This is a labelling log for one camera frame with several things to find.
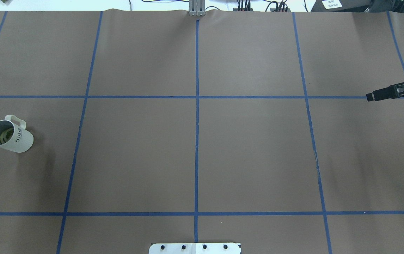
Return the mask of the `lemon slice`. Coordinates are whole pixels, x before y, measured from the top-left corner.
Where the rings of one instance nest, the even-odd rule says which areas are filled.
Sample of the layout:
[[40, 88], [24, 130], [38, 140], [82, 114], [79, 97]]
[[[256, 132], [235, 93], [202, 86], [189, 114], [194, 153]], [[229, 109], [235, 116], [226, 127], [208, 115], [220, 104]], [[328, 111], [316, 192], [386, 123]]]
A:
[[0, 134], [0, 143], [1, 144], [7, 143], [12, 138], [13, 134], [14, 134], [14, 128], [5, 129]]

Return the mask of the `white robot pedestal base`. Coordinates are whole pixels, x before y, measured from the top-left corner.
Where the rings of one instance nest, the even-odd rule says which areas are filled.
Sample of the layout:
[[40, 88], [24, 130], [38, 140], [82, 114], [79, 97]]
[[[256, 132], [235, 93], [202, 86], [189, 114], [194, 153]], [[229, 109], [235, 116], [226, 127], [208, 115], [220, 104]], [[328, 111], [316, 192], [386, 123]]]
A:
[[152, 244], [149, 254], [241, 254], [240, 243], [162, 243]]

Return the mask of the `white HOME mug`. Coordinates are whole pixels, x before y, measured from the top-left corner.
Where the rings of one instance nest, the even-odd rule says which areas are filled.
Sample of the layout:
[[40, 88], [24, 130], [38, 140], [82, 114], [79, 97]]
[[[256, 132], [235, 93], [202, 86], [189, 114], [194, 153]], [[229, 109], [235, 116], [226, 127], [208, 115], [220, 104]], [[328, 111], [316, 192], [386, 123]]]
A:
[[34, 143], [34, 137], [31, 132], [26, 130], [26, 121], [15, 115], [7, 115], [3, 120], [0, 120], [0, 134], [9, 128], [14, 128], [14, 134], [7, 143], [0, 143], [0, 148], [15, 153], [28, 151]]

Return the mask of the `aluminium frame post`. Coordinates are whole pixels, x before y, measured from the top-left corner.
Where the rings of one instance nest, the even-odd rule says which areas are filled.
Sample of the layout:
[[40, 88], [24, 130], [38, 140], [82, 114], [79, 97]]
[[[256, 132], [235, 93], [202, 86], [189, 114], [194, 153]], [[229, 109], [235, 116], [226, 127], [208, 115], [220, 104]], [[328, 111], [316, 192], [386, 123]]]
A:
[[189, 16], [201, 17], [206, 14], [205, 0], [189, 0]]

